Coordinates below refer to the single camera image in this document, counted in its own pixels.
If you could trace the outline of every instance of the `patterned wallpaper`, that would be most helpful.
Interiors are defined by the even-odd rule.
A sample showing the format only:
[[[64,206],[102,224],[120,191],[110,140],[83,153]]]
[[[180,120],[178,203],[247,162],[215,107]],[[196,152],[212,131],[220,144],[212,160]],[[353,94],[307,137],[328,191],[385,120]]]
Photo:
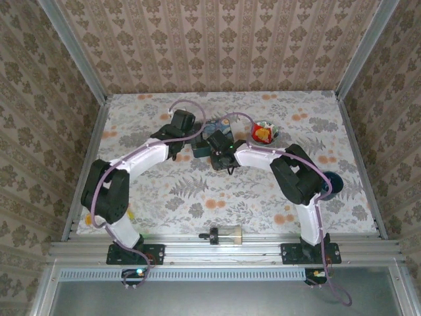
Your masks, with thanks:
[[[380,0],[57,0],[108,94],[334,90]]]
[[[36,1],[0,1],[0,315],[30,308],[97,111]]]
[[[401,0],[345,98],[389,235],[421,293],[421,2]]]

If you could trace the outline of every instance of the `floral mat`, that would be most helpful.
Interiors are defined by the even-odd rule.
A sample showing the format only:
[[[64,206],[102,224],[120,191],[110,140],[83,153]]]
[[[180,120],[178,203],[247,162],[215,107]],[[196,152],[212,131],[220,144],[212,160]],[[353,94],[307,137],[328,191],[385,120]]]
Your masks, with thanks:
[[[274,147],[299,144],[323,171],[341,175],[345,187],[336,198],[320,202],[328,232],[373,234],[374,221],[333,92],[211,92],[123,94],[113,97],[98,158],[120,157],[140,146],[170,122],[167,110],[178,99],[201,104],[207,119],[242,111],[280,130]],[[184,108],[201,120],[189,103]],[[230,119],[234,138],[245,139],[250,123]],[[95,230],[83,210],[78,234]],[[197,234],[210,225],[241,225],[253,234],[298,233],[295,205],[268,172],[238,168],[232,176],[214,171],[208,157],[194,158],[186,145],[175,161],[155,165],[130,186],[130,216],[140,233]]]

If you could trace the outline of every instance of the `purple cable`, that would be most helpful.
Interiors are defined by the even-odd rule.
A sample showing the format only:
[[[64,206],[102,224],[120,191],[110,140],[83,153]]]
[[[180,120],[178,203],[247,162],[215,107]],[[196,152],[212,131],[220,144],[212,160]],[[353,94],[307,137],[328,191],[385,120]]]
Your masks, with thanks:
[[[179,103],[181,103],[181,102],[187,102],[187,103],[191,103],[191,104],[193,104],[193,105],[195,105],[196,107],[198,107],[199,108],[199,110],[202,112],[202,115],[203,115],[203,124],[202,124],[202,126],[201,126],[201,128],[200,128],[200,130],[199,131],[197,131],[196,133],[194,133],[193,135],[191,135],[191,136],[186,136],[186,137],[183,137],[183,138],[173,138],[173,139],[171,139],[171,140],[163,140],[163,141],[158,141],[158,142],[154,142],[154,143],[151,143],[151,144],[147,144],[147,145],[143,145],[143,146],[141,146],[141,147],[139,147],[139,148],[137,148],[135,151],[133,151],[133,152],[131,152],[131,153],[129,153],[127,156],[125,156],[125,157],[123,157],[123,158],[121,158],[121,160],[119,160],[117,163],[115,163],[115,164],[113,164],[107,171],[105,171],[104,172],[104,175],[99,179],[99,181],[98,181],[98,184],[97,184],[97,187],[96,187],[96,189],[95,189],[95,192],[93,193],[93,197],[92,197],[92,204],[91,204],[91,211],[90,211],[90,214],[91,214],[91,221],[92,221],[92,225],[95,227],[95,228],[103,228],[107,223],[106,222],[104,222],[104,223],[102,223],[102,224],[100,224],[100,225],[98,225],[97,223],[96,223],[96,221],[95,221],[95,207],[96,207],[96,205],[97,205],[97,200],[98,200],[98,195],[99,195],[99,191],[100,191],[100,189],[101,189],[101,187],[102,187],[102,185],[103,185],[103,183],[104,183],[104,181],[105,181],[105,179],[108,177],[108,175],[115,169],[115,168],[117,168],[118,166],[120,166],[123,162],[125,162],[125,161],[128,161],[128,160],[130,160],[133,156],[135,156],[135,155],[137,155],[138,153],[141,153],[142,151],[145,151],[147,148],[149,148],[149,147],[153,147],[153,146],[155,146],[155,145],[158,145],[158,144],[165,144],[165,143],[169,143],[169,142],[183,142],[183,141],[185,141],[185,140],[190,140],[190,139],[192,139],[192,138],[194,138],[194,137],[196,137],[196,136],[198,136],[198,135],[200,135],[200,133],[205,129],[205,123],[206,123],[206,114],[205,114],[205,110],[198,104],[198,103],[196,103],[196,102],[194,102],[194,101],[191,101],[191,100],[187,100],[187,99],[181,99],[181,100],[177,100],[177,101],[175,101],[171,106],[170,106],[170,108],[169,108],[169,112],[171,112],[171,110],[177,105],[177,104],[179,104]],[[145,280],[146,280],[146,278],[147,278],[147,275],[149,274],[149,270],[150,270],[150,268],[151,268],[151,264],[150,264],[150,262],[149,262],[149,259],[141,252],[141,251],[138,251],[138,250],[135,250],[135,249],[132,249],[132,248],[129,248],[129,247],[126,247],[125,245],[123,245],[122,243],[120,243],[118,240],[117,240],[117,238],[116,238],[116,236],[112,233],[112,231],[111,230],[109,230],[107,227],[105,228],[105,230],[108,232],[108,234],[110,235],[110,237],[121,247],[121,248],[123,248],[123,249],[125,249],[125,250],[128,250],[128,251],[131,251],[131,252],[134,252],[134,253],[137,253],[138,255],[140,255],[140,256],[142,256],[142,258],[144,258],[144,260],[146,260],[146,262],[147,262],[147,270],[145,271],[145,276],[143,277],[143,280],[139,283],[139,285],[142,285],[144,282],[145,282]]]
[[[317,168],[315,165],[313,165],[312,163],[309,163],[307,160],[305,160],[305,159],[303,159],[301,157],[298,157],[296,155],[292,155],[290,153],[286,153],[286,152],[284,152],[282,150],[279,150],[279,149],[253,146],[252,144],[250,144],[250,137],[251,137],[251,134],[253,133],[253,126],[255,125],[254,120],[249,115],[247,115],[245,113],[241,113],[241,112],[228,113],[227,115],[224,115],[220,120],[223,120],[224,118],[227,118],[227,117],[229,117],[231,115],[242,115],[244,117],[247,117],[250,120],[250,122],[251,122],[251,132],[250,132],[249,136],[247,137],[247,146],[249,146],[250,149],[256,149],[256,150],[264,151],[264,152],[267,152],[267,153],[277,153],[277,154],[284,155],[284,156],[287,156],[289,158],[298,160],[298,161],[304,163],[305,165],[309,166],[311,169],[313,169],[328,184],[328,186],[329,186],[328,191],[324,195],[319,196],[318,198],[316,198],[316,200],[314,201],[314,208],[316,209],[316,216],[317,216],[318,228],[319,228],[319,236],[320,236],[320,239],[321,239],[321,246],[322,246],[322,262],[323,262],[323,268],[324,268],[324,273],[326,275],[326,279],[328,281],[330,290],[332,291],[332,294],[335,296],[335,298],[339,302],[341,302],[342,305],[347,306],[347,307],[351,306],[353,304],[351,295],[344,288],[342,288],[342,287],[340,287],[338,285],[332,284],[332,282],[330,280],[330,276],[329,276],[329,270],[328,270],[328,267],[327,267],[327,264],[326,264],[326,254],[325,254],[324,239],[323,239],[322,216],[321,216],[320,210],[318,208],[318,202],[321,199],[323,199],[324,197],[326,197],[329,194],[331,194],[331,192],[332,192],[332,189],[333,188],[332,188],[332,184],[330,183],[329,179],[323,174],[323,172],[319,168]],[[339,296],[339,294],[337,293],[337,291],[335,290],[335,288],[338,288],[339,290],[341,290],[342,292],[344,292],[345,295],[348,297],[349,302],[345,302],[344,300],[342,300],[342,298]]]

